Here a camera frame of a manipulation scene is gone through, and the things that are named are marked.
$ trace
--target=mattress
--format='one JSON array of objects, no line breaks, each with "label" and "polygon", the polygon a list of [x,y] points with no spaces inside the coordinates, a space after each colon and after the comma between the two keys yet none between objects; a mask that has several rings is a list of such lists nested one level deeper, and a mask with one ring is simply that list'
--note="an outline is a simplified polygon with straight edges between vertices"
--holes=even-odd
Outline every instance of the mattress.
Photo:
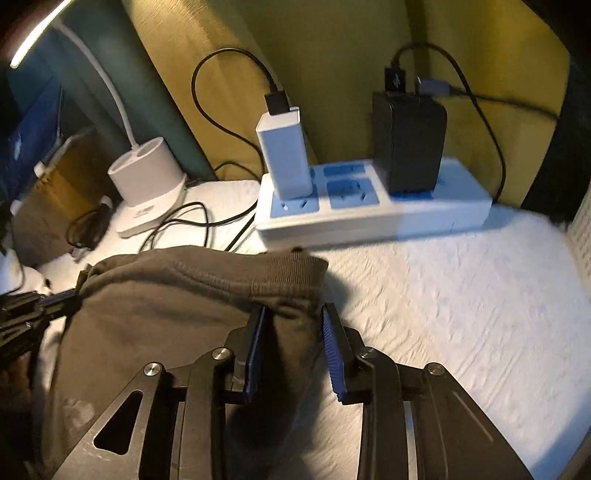
[{"label": "mattress", "polygon": [[[482,232],[314,253],[366,345],[445,365],[536,480],[559,476],[591,425],[591,304],[562,232],[494,207]],[[361,410],[336,401],[320,359],[274,478],[356,478]]]}]

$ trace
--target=gray sweatpants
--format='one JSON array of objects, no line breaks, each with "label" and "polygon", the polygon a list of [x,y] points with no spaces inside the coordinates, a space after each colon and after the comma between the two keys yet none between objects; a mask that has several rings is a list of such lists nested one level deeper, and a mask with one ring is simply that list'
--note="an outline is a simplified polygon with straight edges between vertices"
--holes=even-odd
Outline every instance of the gray sweatpants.
[{"label": "gray sweatpants", "polygon": [[51,476],[139,369],[193,363],[269,306],[259,394],[227,426],[233,479],[263,479],[288,433],[320,347],[320,287],[327,262],[302,252],[238,255],[175,247],[118,255],[93,267],[82,308],[65,333],[43,424],[41,455]]}]

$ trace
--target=black cord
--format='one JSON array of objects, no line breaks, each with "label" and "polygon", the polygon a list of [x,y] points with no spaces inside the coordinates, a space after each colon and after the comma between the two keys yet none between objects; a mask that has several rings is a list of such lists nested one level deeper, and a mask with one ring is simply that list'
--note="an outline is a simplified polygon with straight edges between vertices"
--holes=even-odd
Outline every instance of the black cord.
[{"label": "black cord", "polygon": [[248,230],[248,227],[250,227],[252,225],[252,223],[254,222],[255,217],[254,215],[249,219],[249,221],[247,221],[244,226],[242,227],[242,229],[238,232],[237,236],[235,236],[232,241],[228,244],[228,246],[224,249],[225,252],[229,252],[232,247],[234,245],[236,245],[236,242],[238,242],[238,240],[240,240],[240,237],[242,235],[244,235],[244,232],[246,232],[246,230]]},{"label": "black cord", "polygon": [[[215,51],[211,52],[209,55],[206,55],[197,64],[197,66],[195,67],[195,70],[193,71],[193,76],[191,77],[191,95],[193,97],[193,103],[195,104],[195,107],[197,108],[197,110],[199,111],[199,113],[203,115],[203,117],[205,118],[205,120],[207,120],[209,123],[211,123],[214,127],[219,128],[222,132],[227,133],[228,135],[231,135],[234,138],[237,138],[238,140],[243,141],[246,145],[250,146],[251,148],[253,148],[256,151],[256,154],[259,157],[259,162],[261,163],[261,176],[262,176],[265,173],[266,169],[265,169],[265,157],[263,156],[262,150],[260,149],[260,147],[256,143],[251,142],[249,139],[247,139],[247,138],[245,138],[245,137],[237,134],[236,132],[233,132],[232,130],[230,130],[230,129],[224,127],[223,125],[219,124],[218,122],[216,122],[203,109],[203,107],[199,103],[199,99],[197,98],[196,80],[197,80],[197,75],[199,74],[199,70],[201,70],[201,68],[203,67],[203,65],[205,64],[205,62],[207,62],[209,59],[212,59],[215,56],[220,55],[220,54],[223,54],[223,53],[239,53],[239,54],[244,55],[244,56],[248,57],[249,59],[251,59],[252,62],[257,67],[259,67],[259,69],[263,72],[263,74],[267,78],[267,82],[269,83],[269,91],[271,93],[275,93],[275,92],[278,91],[277,84],[273,80],[273,76],[271,75],[271,72],[269,72],[269,70],[267,69],[267,67],[265,67],[265,64],[263,62],[261,62],[254,54],[252,54],[248,50],[245,50],[244,48],[239,48],[239,47],[225,47],[225,48],[220,48],[218,50],[215,50]],[[222,168],[222,167],[224,167],[226,165],[234,165],[235,167],[239,167],[239,168],[247,171],[254,178],[256,178],[259,183],[261,182],[260,177],[258,177],[252,170],[250,170],[249,168],[245,167],[244,165],[240,165],[239,163],[237,163],[237,162],[235,162],[233,160],[228,160],[228,161],[225,161],[225,162],[219,164],[216,168],[214,168],[214,171],[218,171],[220,168]],[[238,219],[240,219],[240,218],[248,215],[255,208],[256,208],[256,202],[253,203],[244,212],[239,213],[238,215],[235,215],[234,217],[231,217],[229,219],[222,220],[220,222],[210,223],[210,226],[226,225],[227,223],[231,223],[231,222],[233,222],[235,220],[238,220]],[[249,222],[247,223],[247,225],[245,225],[245,227],[242,228],[242,230],[238,233],[238,235],[236,237],[234,237],[234,239],[232,240],[232,242],[230,242],[229,246],[226,247],[226,251],[229,251],[229,249],[231,249],[236,244],[236,242],[238,242],[238,239],[244,234],[244,232],[246,231],[246,229],[248,228],[248,226],[250,226],[250,224],[252,223],[253,219],[249,220]]]},{"label": "black cord", "polygon": [[[233,160],[226,160],[222,163],[220,163],[217,167],[215,167],[213,169],[213,171],[218,171],[220,168],[226,167],[228,165],[232,165],[238,168],[241,168],[242,170],[245,170],[246,172],[248,172],[250,175],[252,175],[258,183],[261,182],[261,179],[248,167],[245,167],[244,165],[240,165],[238,162],[233,161]],[[187,220],[187,219],[183,219],[183,218],[172,218],[176,213],[178,213],[179,211],[185,209],[185,208],[189,208],[189,207],[193,207],[193,206],[199,206],[203,209],[204,215],[205,215],[205,222],[194,222],[192,220]],[[144,248],[148,245],[148,243],[150,244],[150,249],[154,248],[154,244],[155,244],[155,239],[156,236],[158,235],[159,232],[162,232],[163,230],[165,230],[166,228],[168,228],[169,225],[173,225],[173,224],[178,224],[178,225],[191,225],[191,226],[196,226],[196,227],[201,227],[201,228],[205,228],[205,240],[203,242],[203,246],[206,247],[207,246],[207,241],[209,239],[209,229],[212,227],[217,227],[217,226],[222,226],[222,225],[227,225],[229,223],[232,223],[236,220],[240,220],[241,218],[245,217],[246,215],[248,215],[249,213],[251,213],[254,209],[256,208],[256,202],[251,205],[249,208],[247,208],[246,210],[244,210],[241,213],[238,213],[237,215],[233,215],[229,218],[226,218],[224,220],[219,220],[217,222],[210,222],[209,221],[209,215],[207,214],[207,207],[205,206],[204,203],[202,202],[188,202],[185,203],[183,205],[181,205],[180,207],[175,208],[174,210],[172,210],[161,222],[160,224],[158,224],[158,226],[152,231],[150,232],[150,234],[146,237],[146,239],[144,240],[144,243],[142,243],[142,246],[139,248],[138,253],[142,252],[144,250]],[[242,236],[242,234],[246,231],[246,228],[243,228],[243,230],[241,230],[238,235],[232,240],[232,242],[230,243],[230,246],[228,248],[231,248],[232,246],[234,246],[236,244],[236,242],[238,241],[238,239]]]},{"label": "black cord", "polygon": [[493,132],[489,121],[487,120],[484,112],[480,108],[480,105],[478,105],[477,97],[474,95],[474,93],[472,93],[472,89],[470,88],[470,84],[468,83],[466,76],[464,75],[464,73],[462,72],[462,69],[460,68],[460,66],[458,65],[458,63],[456,62],[456,60],[452,57],[452,55],[450,53],[448,53],[446,50],[439,47],[438,45],[435,45],[435,44],[429,43],[429,42],[410,42],[410,43],[407,43],[406,45],[403,45],[394,54],[394,57],[392,58],[392,65],[399,66],[400,65],[400,56],[403,53],[405,53],[406,51],[414,50],[415,48],[428,48],[430,50],[434,50],[434,51],[440,53],[441,55],[443,55],[447,59],[447,61],[452,65],[453,69],[456,71],[456,74],[459,77],[459,79],[466,91],[466,95],[468,97],[470,97],[470,100],[472,101],[474,108],[478,112],[478,115],[482,119],[482,122],[485,124],[485,127],[488,130],[489,135],[491,136],[492,142],[495,144],[496,152],[499,155],[499,160],[501,162],[501,183],[499,185],[498,190],[496,191],[496,195],[492,199],[493,202],[495,202],[495,203],[498,202],[498,200],[501,196],[501,193],[503,192],[503,188],[505,187],[505,181],[507,178],[507,164],[505,162],[505,156],[503,155],[503,151],[501,150],[501,146],[499,145],[499,142],[496,139],[495,133]]},{"label": "black cord", "polygon": [[[245,50],[244,48],[238,48],[238,47],[225,47],[225,48],[220,48],[216,51],[211,52],[209,55],[207,55],[206,57],[204,57],[195,67],[195,70],[193,71],[193,76],[191,78],[191,95],[193,97],[193,103],[195,104],[195,107],[197,108],[197,110],[199,111],[199,113],[201,113],[203,115],[203,117],[205,118],[205,120],[207,120],[209,123],[211,123],[214,127],[219,128],[222,132],[227,133],[228,135],[231,135],[235,138],[237,138],[238,140],[243,141],[244,143],[246,143],[247,145],[249,145],[250,147],[252,147],[256,153],[258,154],[259,157],[259,161],[261,162],[261,171],[262,174],[265,173],[265,157],[262,154],[261,149],[259,148],[258,145],[256,145],[254,142],[251,142],[249,139],[237,134],[236,132],[233,132],[232,130],[224,127],[223,125],[219,124],[218,122],[216,122],[211,116],[209,116],[209,114],[203,109],[203,107],[201,106],[201,104],[199,103],[199,100],[197,98],[197,92],[196,92],[196,79],[197,79],[197,75],[199,74],[199,71],[201,70],[201,68],[203,67],[203,65],[205,64],[205,62],[207,62],[209,59],[215,57],[216,55],[220,55],[222,53],[239,53],[241,55],[247,56],[249,59],[251,59],[253,61],[253,63],[259,67],[259,69],[261,69],[261,71],[263,72],[263,74],[265,75],[265,77],[267,78],[267,81],[269,82],[269,90],[271,92],[277,92],[277,84],[275,83],[275,81],[273,80],[273,76],[271,75],[271,72],[269,72],[269,70],[267,69],[267,67],[265,67],[265,65],[263,64],[263,62],[261,62],[256,56],[254,56],[251,52],[249,52],[248,50]],[[250,168],[245,167],[244,165],[239,164],[236,161],[233,160],[226,160],[222,163],[220,163],[217,167],[215,167],[213,169],[214,172],[217,172],[220,168],[228,166],[228,165],[233,165],[235,167],[241,168],[242,170],[246,171],[248,174],[250,174],[252,177],[254,177],[259,183],[261,182],[261,178],[255,174]],[[191,220],[186,220],[186,219],[180,219],[180,218],[172,218],[173,215],[177,212],[179,212],[180,210],[190,207],[190,206],[200,206],[201,208],[203,208],[204,214],[205,214],[205,222],[193,222]],[[207,246],[207,240],[209,239],[209,229],[212,227],[217,227],[217,226],[222,226],[222,225],[227,225],[229,223],[232,223],[236,220],[239,220],[240,218],[243,218],[244,216],[248,215],[249,213],[251,213],[254,209],[256,208],[256,202],[253,203],[249,208],[247,208],[246,210],[244,210],[243,212],[234,215],[230,218],[226,218],[224,220],[219,220],[217,222],[210,222],[209,221],[209,217],[207,215],[207,207],[202,203],[202,202],[189,202],[186,203],[185,205],[181,205],[180,207],[172,210],[161,222],[160,224],[152,231],[150,232],[150,234],[146,237],[146,239],[144,240],[144,243],[142,243],[141,247],[139,248],[138,253],[142,252],[144,250],[144,248],[148,245],[148,243],[150,243],[150,249],[152,249],[154,247],[154,243],[155,243],[155,239],[156,236],[158,235],[159,232],[161,232],[162,230],[164,230],[165,228],[168,227],[168,225],[173,225],[173,224],[182,224],[182,225],[192,225],[192,226],[198,226],[198,227],[205,227],[206,231],[205,231],[205,241],[203,243],[203,246],[206,247]],[[236,242],[239,240],[239,238],[244,234],[244,232],[246,231],[247,227],[250,226],[250,224],[252,224],[253,219],[251,219],[249,222],[247,222],[246,226],[242,228],[242,230],[238,233],[238,235],[232,240],[232,242],[230,243],[230,245],[227,247],[226,250],[229,250],[230,248],[232,248]]]},{"label": "black cord", "polygon": [[262,151],[259,148],[259,146],[256,143],[251,142],[249,139],[243,137],[242,135],[239,135],[236,132],[233,132],[232,130],[230,130],[230,129],[224,127],[223,125],[220,125],[218,122],[216,122],[212,117],[210,117],[207,114],[207,112],[205,110],[203,110],[203,107],[201,106],[201,104],[199,103],[199,100],[197,98],[197,92],[195,90],[195,88],[196,88],[195,81],[197,79],[197,75],[199,74],[199,70],[201,70],[201,67],[203,67],[205,62],[207,62],[209,59],[212,59],[215,56],[220,55],[222,53],[239,53],[241,55],[247,56],[249,59],[251,59],[253,61],[253,63],[257,67],[259,67],[259,69],[263,72],[263,74],[267,78],[267,82],[269,82],[269,90],[271,92],[277,91],[277,84],[273,80],[273,76],[271,75],[271,72],[269,72],[269,70],[267,69],[267,67],[265,67],[263,62],[261,62],[257,57],[255,57],[252,53],[250,53],[248,50],[245,50],[244,48],[225,47],[225,48],[220,48],[218,50],[211,52],[209,55],[207,55],[205,58],[203,58],[203,60],[201,60],[197,64],[197,66],[195,67],[195,70],[193,71],[193,77],[191,78],[191,95],[193,95],[193,103],[195,104],[195,107],[197,108],[197,110],[199,110],[199,113],[203,115],[205,120],[207,120],[209,123],[211,123],[214,127],[219,128],[222,132],[225,132],[228,135],[231,135],[234,138],[237,138],[238,140],[242,140],[244,143],[246,143],[247,145],[249,145],[250,147],[252,147],[256,151],[256,153],[258,154],[258,157],[259,157],[259,161],[261,162],[261,172],[262,172],[261,175],[263,175],[265,173],[265,157],[263,157]]},{"label": "black cord", "polygon": [[[459,88],[451,88],[450,93],[452,95],[461,95],[461,96],[470,96],[465,90]],[[524,102],[523,100],[518,100],[516,98],[503,98],[503,97],[495,97],[490,95],[479,95],[478,93],[472,94],[475,98],[479,100],[483,100],[485,102],[494,102],[494,103],[501,103],[503,105],[509,105],[521,110],[526,110],[528,112],[535,112],[540,115],[543,115],[554,122],[558,121],[558,115],[554,113],[552,110],[548,110],[542,106],[533,105],[529,102]]]},{"label": "black cord", "polygon": [[111,199],[104,197],[97,208],[70,223],[66,230],[66,242],[74,248],[94,250],[109,229],[112,215]]},{"label": "black cord", "polygon": [[[186,220],[186,219],[182,219],[182,218],[172,218],[173,215],[175,215],[177,212],[179,212],[185,208],[194,207],[194,206],[198,206],[203,209],[203,213],[205,216],[205,223],[193,222],[192,220]],[[144,248],[148,245],[148,243],[150,243],[150,250],[152,250],[155,246],[154,244],[155,244],[156,235],[158,235],[158,233],[161,232],[165,227],[167,228],[168,225],[172,225],[174,223],[180,223],[183,225],[192,225],[192,226],[198,226],[198,227],[205,227],[205,240],[203,242],[203,246],[204,247],[207,246],[207,241],[209,240],[209,228],[211,227],[211,223],[209,222],[209,216],[207,214],[207,207],[202,202],[189,202],[189,203],[185,203],[184,205],[181,205],[180,207],[173,209],[166,217],[164,217],[164,219],[162,219],[162,221],[158,224],[158,226],[154,230],[152,230],[150,232],[150,234],[144,239],[144,242],[142,243],[141,247],[139,248],[138,253],[141,253],[142,251],[144,251]]]},{"label": "black cord", "polygon": [[247,173],[249,173],[250,175],[252,175],[252,176],[255,178],[255,180],[257,180],[257,181],[258,181],[258,183],[260,183],[260,182],[261,182],[261,178],[260,178],[260,177],[259,177],[259,176],[258,176],[256,173],[254,173],[254,172],[253,172],[253,171],[252,171],[250,168],[248,168],[248,167],[245,167],[244,165],[241,165],[241,164],[239,164],[237,161],[233,161],[233,160],[226,160],[226,161],[223,161],[223,162],[222,162],[222,163],[220,163],[220,164],[219,164],[217,167],[215,167],[215,168],[213,169],[213,171],[218,171],[220,168],[222,168],[222,167],[225,167],[225,166],[227,166],[227,165],[233,165],[233,166],[235,166],[235,167],[241,168],[241,169],[242,169],[242,170],[244,170],[245,172],[247,172]]}]

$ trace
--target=brown box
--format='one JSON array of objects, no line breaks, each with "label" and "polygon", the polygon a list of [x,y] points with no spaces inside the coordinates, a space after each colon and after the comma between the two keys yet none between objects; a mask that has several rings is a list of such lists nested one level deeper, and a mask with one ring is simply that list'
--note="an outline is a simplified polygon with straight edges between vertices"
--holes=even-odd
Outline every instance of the brown box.
[{"label": "brown box", "polygon": [[107,170],[113,162],[93,129],[70,137],[14,218],[15,250],[35,267],[71,250],[66,230],[72,220],[94,209],[103,195],[119,203]]}]

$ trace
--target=white desk lamp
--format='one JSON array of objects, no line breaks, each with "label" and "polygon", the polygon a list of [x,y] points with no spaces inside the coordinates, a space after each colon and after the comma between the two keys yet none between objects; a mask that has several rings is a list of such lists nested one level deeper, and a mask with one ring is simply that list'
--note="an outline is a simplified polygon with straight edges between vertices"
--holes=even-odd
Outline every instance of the white desk lamp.
[{"label": "white desk lamp", "polygon": [[73,1],[63,0],[35,26],[28,29],[28,34],[23,35],[24,39],[16,49],[10,66],[13,69],[17,68],[51,25],[78,47],[105,82],[117,105],[131,145],[131,150],[115,160],[108,170],[111,180],[125,202],[112,223],[119,236],[126,238],[156,227],[168,212],[181,203],[187,176],[178,166],[162,137],[154,138],[142,145],[136,142],[129,117],[115,85],[80,37],[58,19],[60,13]]}]

